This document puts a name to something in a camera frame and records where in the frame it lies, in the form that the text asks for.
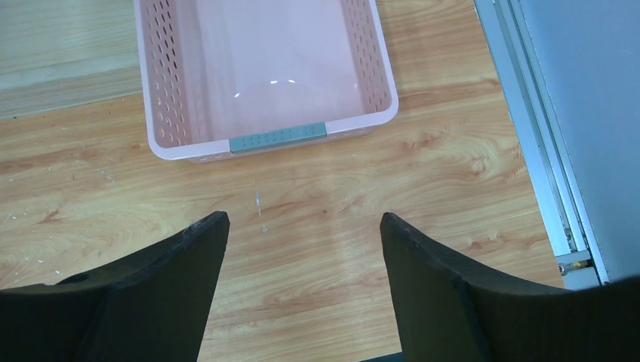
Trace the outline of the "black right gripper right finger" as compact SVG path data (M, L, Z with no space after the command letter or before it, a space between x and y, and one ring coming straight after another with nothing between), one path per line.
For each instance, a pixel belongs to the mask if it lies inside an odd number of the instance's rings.
M394 213L380 221L406 361L637 361L639 279L567 290L484 265Z

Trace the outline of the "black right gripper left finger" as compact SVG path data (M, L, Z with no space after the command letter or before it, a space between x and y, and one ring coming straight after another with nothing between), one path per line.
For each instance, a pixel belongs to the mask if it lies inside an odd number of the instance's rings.
M229 237L217 211L62 281L1 292L3 361L195 361Z

